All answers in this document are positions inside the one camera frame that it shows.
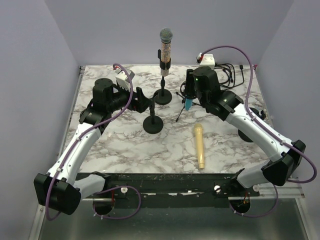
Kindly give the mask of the black tripod shock mount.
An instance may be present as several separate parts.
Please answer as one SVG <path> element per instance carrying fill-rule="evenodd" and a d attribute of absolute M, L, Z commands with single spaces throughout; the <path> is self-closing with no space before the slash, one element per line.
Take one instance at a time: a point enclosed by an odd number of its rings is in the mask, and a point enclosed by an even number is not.
<path fill-rule="evenodd" d="M 179 92 L 176 91 L 175 94 L 179 97 L 182 98 L 181 103 L 183 104 L 183 107 L 180 111 L 180 113 L 178 114 L 177 118 L 176 118 L 176 122 L 178 122 L 183 110 L 189 111 L 191 109 L 192 106 L 200 106 L 199 103 L 195 103 L 193 102 L 192 99 L 188 99 L 185 97 L 185 90 L 183 89 L 186 86 L 186 81 L 184 81 L 179 88 Z"/>

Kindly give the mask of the blue microphone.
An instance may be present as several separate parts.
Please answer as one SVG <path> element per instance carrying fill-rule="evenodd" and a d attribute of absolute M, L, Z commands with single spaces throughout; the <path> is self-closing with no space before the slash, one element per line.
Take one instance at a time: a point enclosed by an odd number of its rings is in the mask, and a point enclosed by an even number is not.
<path fill-rule="evenodd" d="M 193 96 L 190 96 L 190 95 L 185 95 L 185 102 L 184 102 L 184 107 L 185 107 L 185 110 L 186 111 L 189 111 L 190 108 L 192 107 L 193 105 L 193 99 L 194 97 Z"/>

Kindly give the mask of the black stand with clip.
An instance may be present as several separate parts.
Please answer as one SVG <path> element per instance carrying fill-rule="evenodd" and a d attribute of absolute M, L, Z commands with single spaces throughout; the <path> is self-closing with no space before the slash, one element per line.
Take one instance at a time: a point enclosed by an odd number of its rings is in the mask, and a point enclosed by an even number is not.
<path fill-rule="evenodd" d="M 164 127 L 163 120 L 155 114 L 155 100 L 151 100 L 149 106 L 149 116 L 143 121 L 143 129 L 148 134 L 158 134 Z"/>

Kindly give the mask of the yellow microphone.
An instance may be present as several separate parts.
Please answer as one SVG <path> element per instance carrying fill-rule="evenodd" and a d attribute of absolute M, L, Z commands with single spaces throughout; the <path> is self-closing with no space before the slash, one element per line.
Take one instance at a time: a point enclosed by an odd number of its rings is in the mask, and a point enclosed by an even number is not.
<path fill-rule="evenodd" d="M 198 167 L 205 168 L 203 126 L 200 123 L 194 125 L 195 147 L 197 154 Z"/>

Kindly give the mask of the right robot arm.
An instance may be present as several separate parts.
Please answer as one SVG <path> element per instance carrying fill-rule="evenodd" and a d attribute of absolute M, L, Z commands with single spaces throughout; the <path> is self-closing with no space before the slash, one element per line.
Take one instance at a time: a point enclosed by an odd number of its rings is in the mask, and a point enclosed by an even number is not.
<path fill-rule="evenodd" d="M 267 155 L 260 165 L 239 170 L 232 178 L 230 191 L 241 196 L 254 185 L 272 183 L 283 186 L 301 162 L 306 145 L 282 136 L 258 117 L 247 111 L 244 101 L 230 90 L 221 90 L 217 73 L 209 66 L 186 71 L 186 99 L 198 99 L 207 113 L 236 127 Z"/>

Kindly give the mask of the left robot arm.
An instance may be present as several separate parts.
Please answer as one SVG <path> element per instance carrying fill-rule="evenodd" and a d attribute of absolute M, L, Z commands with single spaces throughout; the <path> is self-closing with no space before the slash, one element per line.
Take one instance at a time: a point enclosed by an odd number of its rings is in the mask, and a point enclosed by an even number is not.
<path fill-rule="evenodd" d="M 92 99 L 80 114 L 71 142 L 47 173 L 39 173 L 34 179 L 39 204 L 46 210 L 71 215 L 82 199 L 93 194 L 107 197 L 111 191 L 109 176 L 94 171 L 78 180 L 80 167 L 108 124 L 116 118 L 114 112 L 130 110 L 143 113 L 153 103 L 154 100 L 147 98 L 140 87 L 131 91 L 108 78 L 97 79 L 92 88 Z"/>

